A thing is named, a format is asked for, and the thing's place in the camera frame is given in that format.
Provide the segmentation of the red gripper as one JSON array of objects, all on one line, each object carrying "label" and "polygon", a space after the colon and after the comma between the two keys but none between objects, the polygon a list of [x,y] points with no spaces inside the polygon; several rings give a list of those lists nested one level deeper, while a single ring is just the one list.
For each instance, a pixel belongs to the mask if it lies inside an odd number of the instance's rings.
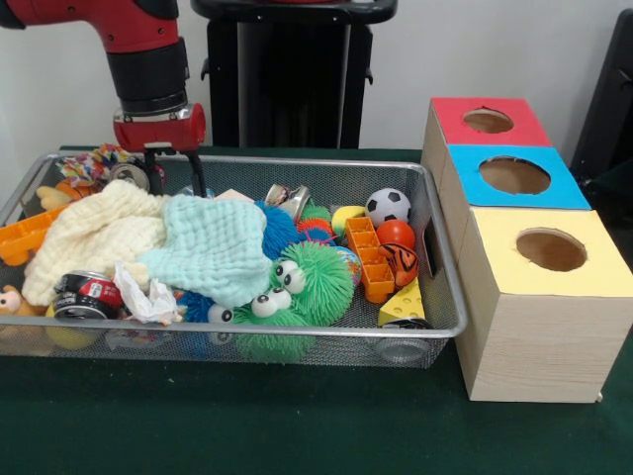
[{"label": "red gripper", "polygon": [[[119,145],[129,152],[141,152],[152,147],[189,151],[193,192],[196,196],[207,197],[202,161],[196,150],[206,135],[206,116],[201,104],[187,104],[178,110],[154,116],[134,116],[120,109],[114,116],[113,126]],[[162,195],[162,177],[153,150],[145,152],[145,168],[149,192]]]}]

